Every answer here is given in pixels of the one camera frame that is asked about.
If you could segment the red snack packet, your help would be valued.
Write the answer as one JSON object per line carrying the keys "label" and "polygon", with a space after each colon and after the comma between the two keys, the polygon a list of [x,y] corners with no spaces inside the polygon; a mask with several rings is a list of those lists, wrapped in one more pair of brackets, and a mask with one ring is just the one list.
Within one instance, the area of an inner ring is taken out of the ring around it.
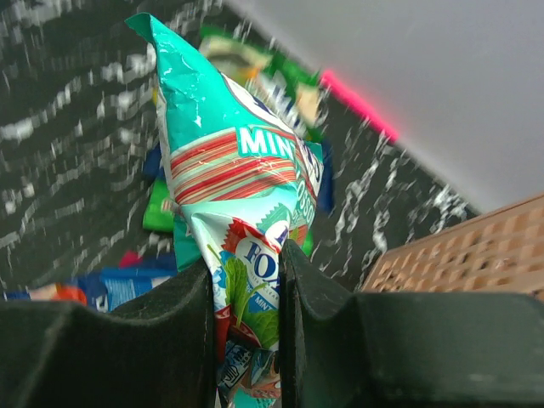
{"label": "red snack packet", "polygon": [[142,262],[142,258],[139,256],[137,252],[134,251],[127,251],[121,258],[118,267],[121,269],[125,268],[133,268],[138,265],[140,265]]}

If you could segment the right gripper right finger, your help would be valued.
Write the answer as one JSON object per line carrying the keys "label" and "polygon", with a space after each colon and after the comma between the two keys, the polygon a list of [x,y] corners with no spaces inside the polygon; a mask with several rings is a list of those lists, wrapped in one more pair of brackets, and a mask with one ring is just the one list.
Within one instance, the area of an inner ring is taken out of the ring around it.
{"label": "right gripper right finger", "polygon": [[514,293],[352,293],[288,241],[285,407],[540,407],[543,305]]}

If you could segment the green cassava chips bag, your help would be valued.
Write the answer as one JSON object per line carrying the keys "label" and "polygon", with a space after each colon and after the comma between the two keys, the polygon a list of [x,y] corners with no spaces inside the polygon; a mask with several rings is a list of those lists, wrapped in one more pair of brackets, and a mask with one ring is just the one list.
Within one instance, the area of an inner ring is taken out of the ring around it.
{"label": "green cassava chips bag", "polygon": [[315,219],[323,153],[271,54],[207,32],[195,48],[146,15],[175,241],[199,253],[256,241],[278,253]]}

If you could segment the light blue wafer packet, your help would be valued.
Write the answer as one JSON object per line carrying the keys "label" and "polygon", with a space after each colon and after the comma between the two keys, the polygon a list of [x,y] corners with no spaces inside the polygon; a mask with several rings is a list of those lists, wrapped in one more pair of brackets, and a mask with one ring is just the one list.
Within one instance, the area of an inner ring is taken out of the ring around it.
{"label": "light blue wafer packet", "polygon": [[94,300],[99,312],[107,313],[135,298],[146,294],[151,289],[170,279],[170,276],[136,277],[136,278],[104,278],[106,294]]}

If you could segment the orange plastic file organizer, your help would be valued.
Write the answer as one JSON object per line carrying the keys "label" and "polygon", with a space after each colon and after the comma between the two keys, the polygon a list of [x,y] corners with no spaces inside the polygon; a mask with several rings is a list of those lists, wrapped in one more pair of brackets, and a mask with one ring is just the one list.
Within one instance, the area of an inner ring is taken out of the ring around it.
{"label": "orange plastic file organizer", "polygon": [[543,197],[383,254],[364,292],[517,292],[543,298]]}

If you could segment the dark blue potato chips bag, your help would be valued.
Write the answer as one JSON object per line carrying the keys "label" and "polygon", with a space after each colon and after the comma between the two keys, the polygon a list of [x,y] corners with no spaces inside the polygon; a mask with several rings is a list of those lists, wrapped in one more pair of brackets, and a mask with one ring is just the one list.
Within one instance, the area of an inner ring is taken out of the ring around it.
{"label": "dark blue potato chips bag", "polygon": [[[323,153],[323,173],[321,177],[320,191],[318,194],[317,208],[327,215],[334,209],[334,180],[332,148],[323,140],[320,143]],[[166,202],[169,191],[166,183],[166,175],[162,166],[161,147],[157,144],[147,155],[143,165],[143,175],[153,182],[153,200],[158,206]]]}

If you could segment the teal mint candy bag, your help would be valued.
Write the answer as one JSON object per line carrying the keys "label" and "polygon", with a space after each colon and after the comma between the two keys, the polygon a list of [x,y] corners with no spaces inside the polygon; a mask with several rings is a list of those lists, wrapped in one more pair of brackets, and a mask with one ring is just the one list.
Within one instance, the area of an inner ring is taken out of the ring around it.
{"label": "teal mint candy bag", "polygon": [[225,407],[281,396],[280,254],[315,216],[322,149],[147,13],[127,26],[156,52],[168,188],[212,278]]}

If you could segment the blue sweet chilli chips bag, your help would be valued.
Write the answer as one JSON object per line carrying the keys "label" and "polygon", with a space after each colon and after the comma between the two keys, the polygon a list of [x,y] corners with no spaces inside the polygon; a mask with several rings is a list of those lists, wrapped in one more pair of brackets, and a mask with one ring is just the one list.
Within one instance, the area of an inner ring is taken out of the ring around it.
{"label": "blue sweet chilli chips bag", "polygon": [[42,286],[37,289],[27,289],[19,292],[4,292],[1,299],[31,300],[31,301],[73,301],[84,304],[92,309],[94,300],[100,295],[106,294],[103,279],[108,278],[136,278],[136,277],[159,277],[177,274],[175,270],[164,269],[141,269],[141,268],[106,268],[99,272],[78,276],[61,283]]}

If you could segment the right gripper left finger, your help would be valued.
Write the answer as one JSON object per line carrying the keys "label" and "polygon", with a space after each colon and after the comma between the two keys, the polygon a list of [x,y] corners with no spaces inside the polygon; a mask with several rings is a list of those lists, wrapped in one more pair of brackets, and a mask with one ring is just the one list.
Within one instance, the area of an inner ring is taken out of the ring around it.
{"label": "right gripper left finger", "polygon": [[109,314],[1,304],[4,407],[211,407],[212,284],[198,261]]}

